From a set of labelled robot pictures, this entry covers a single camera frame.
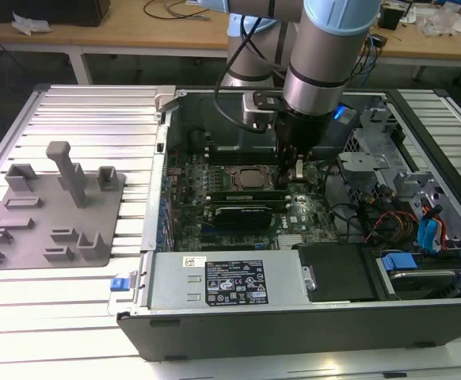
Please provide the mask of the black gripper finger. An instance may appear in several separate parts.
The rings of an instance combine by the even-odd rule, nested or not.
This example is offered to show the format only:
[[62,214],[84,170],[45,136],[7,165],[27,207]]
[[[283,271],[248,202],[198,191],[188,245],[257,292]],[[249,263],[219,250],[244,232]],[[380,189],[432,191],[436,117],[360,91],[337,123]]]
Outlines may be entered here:
[[307,175],[305,171],[304,156],[300,154],[295,161],[294,169],[292,170],[293,181],[307,181]]
[[275,188],[286,188],[290,181],[290,170],[295,164],[295,149],[285,146],[278,153]]

